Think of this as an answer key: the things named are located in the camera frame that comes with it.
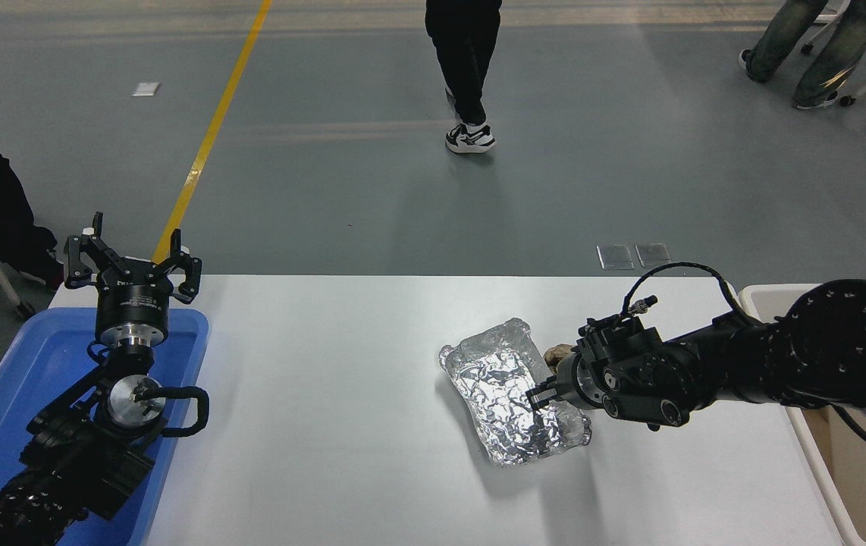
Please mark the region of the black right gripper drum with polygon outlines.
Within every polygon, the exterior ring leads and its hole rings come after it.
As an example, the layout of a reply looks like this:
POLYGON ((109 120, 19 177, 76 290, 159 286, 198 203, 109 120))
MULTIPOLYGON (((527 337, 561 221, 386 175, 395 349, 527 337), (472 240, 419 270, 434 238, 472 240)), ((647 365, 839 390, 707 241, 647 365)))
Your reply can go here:
POLYGON ((568 353, 557 366, 555 390, 559 400, 568 402, 579 409, 592 409, 593 399, 590 387, 593 386, 583 359, 578 353, 568 353))

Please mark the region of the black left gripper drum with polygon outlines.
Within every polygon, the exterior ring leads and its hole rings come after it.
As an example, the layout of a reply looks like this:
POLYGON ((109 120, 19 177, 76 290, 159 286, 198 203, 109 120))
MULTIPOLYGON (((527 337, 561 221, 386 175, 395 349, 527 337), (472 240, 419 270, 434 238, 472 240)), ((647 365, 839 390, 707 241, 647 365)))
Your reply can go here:
POLYGON ((114 268, 97 275, 97 334, 107 334, 125 324, 152 326, 160 334, 169 332, 168 310, 173 284, 166 277, 153 282, 146 279, 153 267, 152 262, 128 262, 124 270, 130 271, 129 279, 124 279, 114 268))

